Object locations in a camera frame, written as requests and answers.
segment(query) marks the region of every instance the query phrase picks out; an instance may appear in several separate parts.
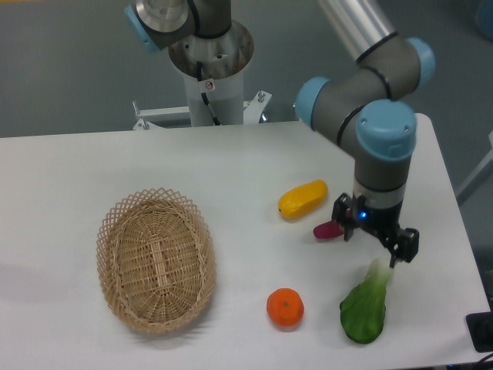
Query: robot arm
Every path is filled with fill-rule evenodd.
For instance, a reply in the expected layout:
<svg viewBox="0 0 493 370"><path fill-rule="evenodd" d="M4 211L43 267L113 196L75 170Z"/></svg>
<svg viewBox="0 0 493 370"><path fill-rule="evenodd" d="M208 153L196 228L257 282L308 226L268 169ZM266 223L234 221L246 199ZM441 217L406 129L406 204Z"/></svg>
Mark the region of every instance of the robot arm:
<svg viewBox="0 0 493 370"><path fill-rule="evenodd" d="M344 228L346 240L356 227L377 237L391 252L392 267L395 261L410 262L419 233L402 229L398 221L416 120L398 100L431 78L433 52L419 39L402 39L375 1L319 3L360 67L343 82L314 78L296 99L298 116L355 159L353 196L340 196L332 219ZM231 21L230 0L137 0L126 16L149 51L173 45L175 66L199 81L232 76L253 53L249 32Z"/></svg>
<svg viewBox="0 0 493 370"><path fill-rule="evenodd" d="M137 0L125 9L137 37L150 52L189 35L215 39L231 27L230 0Z"/></svg>
<svg viewBox="0 0 493 370"><path fill-rule="evenodd" d="M398 102L434 73L434 55L420 39L403 40L371 0L320 0L330 22L360 67L348 80L324 77L308 81L296 100L298 116L355 159L353 196L342 194L332 219L345 239L356 227L410 262L418 252L419 233L401 229L416 119Z"/></svg>

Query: gray floor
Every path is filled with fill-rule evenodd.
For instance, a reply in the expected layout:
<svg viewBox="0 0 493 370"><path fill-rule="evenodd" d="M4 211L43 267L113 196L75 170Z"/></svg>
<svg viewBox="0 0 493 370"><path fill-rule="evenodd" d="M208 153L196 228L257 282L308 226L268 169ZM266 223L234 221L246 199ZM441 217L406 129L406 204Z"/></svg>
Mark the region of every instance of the gray floor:
<svg viewBox="0 0 493 370"><path fill-rule="evenodd" d="M141 109L186 105L166 53L148 55L134 39L127 3L0 4L0 137L129 130L132 100ZM491 149L493 42L475 28L475 3L381 1L402 35L435 50L435 77L405 101L433 120L454 187ZM310 77L343 79L356 68L315 1L233 0L233 16L256 43L246 98L272 93L271 120L293 119L294 98ZM492 185L490 177L461 207L481 269L493 269Z"/></svg>

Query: toy fruit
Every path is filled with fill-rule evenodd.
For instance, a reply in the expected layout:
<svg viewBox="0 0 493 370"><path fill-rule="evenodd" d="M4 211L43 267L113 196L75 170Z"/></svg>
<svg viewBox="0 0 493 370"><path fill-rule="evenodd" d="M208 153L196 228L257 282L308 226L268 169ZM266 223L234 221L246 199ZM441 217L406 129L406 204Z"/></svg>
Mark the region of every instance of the toy fruit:
<svg viewBox="0 0 493 370"><path fill-rule="evenodd" d="M329 221L315 227L314 235L317 239L334 239L344 235L344 229L337 222Z"/></svg>
<svg viewBox="0 0 493 370"><path fill-rule="evenodd" d="M352 341L366 345L384 329L385 295L393 273L387 260L374 259L364 281L341 302L340 323Z"/></svg>
<svg viewBox="0 0 493 370"><path fill-rule="evenodd" d="M327 184L323 180L315 180L288 191L277 205L283 217L295 220L318 208L328 193Z"/></svg>
<svg viewBox="0 0 493 370"><path fill-rule="evenodd" d="M298 324L304 311L301 297L293 289L277 289L267 299L267 314L270 320L282 328L290 328Z"/></svg>

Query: wicker basket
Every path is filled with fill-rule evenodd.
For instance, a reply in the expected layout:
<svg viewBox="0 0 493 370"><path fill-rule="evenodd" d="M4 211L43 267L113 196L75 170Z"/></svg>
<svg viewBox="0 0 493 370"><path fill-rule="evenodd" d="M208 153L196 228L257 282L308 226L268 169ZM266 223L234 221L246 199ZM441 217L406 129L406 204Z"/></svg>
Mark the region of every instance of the wicker basket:
<svg viewBox="0 0 493 370"><path fill-rule="evenodd" d="M130 195L110 210L99 229L97 260L108 306L140 331L187 324L206 307L216 280L200 212L163 188Z"/></svg>

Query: yellow fruit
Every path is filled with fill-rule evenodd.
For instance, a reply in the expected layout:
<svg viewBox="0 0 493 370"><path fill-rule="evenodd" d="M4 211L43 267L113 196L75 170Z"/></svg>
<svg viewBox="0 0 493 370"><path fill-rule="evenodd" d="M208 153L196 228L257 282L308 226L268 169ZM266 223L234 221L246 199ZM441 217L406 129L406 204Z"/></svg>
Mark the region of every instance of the yellow fruit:
<svg viewBox="0 0 493 370"><path fill-rule="evenodd" d="M279 199L279 211L288 220L303 217L317 209L327 199L328 193L327 184L323 180L305 183Z"/></svg>

